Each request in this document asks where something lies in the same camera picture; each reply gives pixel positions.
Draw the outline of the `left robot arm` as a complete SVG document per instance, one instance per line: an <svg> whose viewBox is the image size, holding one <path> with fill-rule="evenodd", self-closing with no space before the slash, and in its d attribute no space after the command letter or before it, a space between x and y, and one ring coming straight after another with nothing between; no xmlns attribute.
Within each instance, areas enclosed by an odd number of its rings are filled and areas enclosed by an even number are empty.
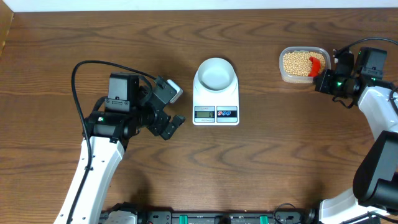
<svg viewBox="0 0 398 224"><path fill-rule="evenodd" d="M83 119L78 167L56 223L97 223L112 176L129 140L142 128L164 140L186 118L169 116L164 108L183 93L172 80L150 82L137 73L112 73L108 95Z"/></svg>

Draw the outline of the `red plastic measuring scoop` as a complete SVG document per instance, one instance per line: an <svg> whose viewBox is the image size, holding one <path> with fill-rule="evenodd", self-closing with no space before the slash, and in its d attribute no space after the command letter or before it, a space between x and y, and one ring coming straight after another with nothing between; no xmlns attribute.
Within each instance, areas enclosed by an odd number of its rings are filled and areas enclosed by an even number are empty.
<svg viewBox="0 0 398 224"><path fill-rule="evenodd" d="M312 63L311 71L308 74L310 77L317 77L319 75L320 69L321 69L321 63L320 60L317 59L316 57L310 57L309 60Z"/></svg>

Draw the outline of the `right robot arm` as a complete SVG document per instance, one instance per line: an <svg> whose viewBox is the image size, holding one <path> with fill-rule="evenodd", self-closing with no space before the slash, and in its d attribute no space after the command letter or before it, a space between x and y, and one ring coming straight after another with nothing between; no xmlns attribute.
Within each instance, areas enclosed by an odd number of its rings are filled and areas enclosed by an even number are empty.
<svg viewBox="0 0 398 224"><path fill-rule="evenodd" d="M335 69L315 79L315 89L365 115L375 142L358 167L352 188L322 200L319 223L377 223L397 215L397 87L383 79L387 52L363 47L334 51Z"/></svg>

